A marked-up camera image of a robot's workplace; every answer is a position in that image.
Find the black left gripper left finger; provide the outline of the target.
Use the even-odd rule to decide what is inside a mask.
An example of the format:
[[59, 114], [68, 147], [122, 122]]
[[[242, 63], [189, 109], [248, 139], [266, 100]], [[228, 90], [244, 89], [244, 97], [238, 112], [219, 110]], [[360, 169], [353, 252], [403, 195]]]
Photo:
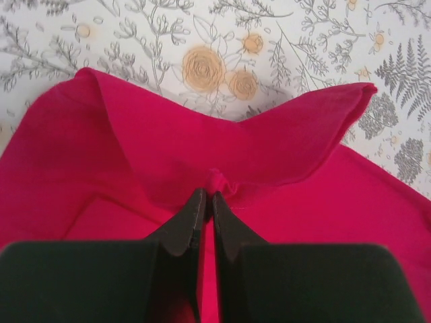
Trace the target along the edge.
[[1, 253], [2, 322], [200, 322], [206, 193], [142, 240], [18, 242]]

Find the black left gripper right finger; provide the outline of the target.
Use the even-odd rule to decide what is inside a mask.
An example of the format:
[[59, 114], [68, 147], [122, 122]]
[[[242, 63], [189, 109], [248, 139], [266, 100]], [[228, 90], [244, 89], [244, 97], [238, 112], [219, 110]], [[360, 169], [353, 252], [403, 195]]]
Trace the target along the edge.
[[272, 244], [213, 196], [221, 322], [423, 322], [393, 255], [372, 244]]

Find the magenta t-shirt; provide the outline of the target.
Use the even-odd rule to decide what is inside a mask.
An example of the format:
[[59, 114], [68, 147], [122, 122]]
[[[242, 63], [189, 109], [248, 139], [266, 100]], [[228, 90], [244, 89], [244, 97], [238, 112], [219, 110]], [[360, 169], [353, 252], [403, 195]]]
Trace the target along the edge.
[[430, 321], [430, 201], [341, 144], [376, 88], [303, 94], [232, 122], [85, 68], [42, 94], [1, 157], [1, 253], [142, 240], [206, 193], [200, 322], [218, 315], [213, 196], [272, 244], [372, 244]]

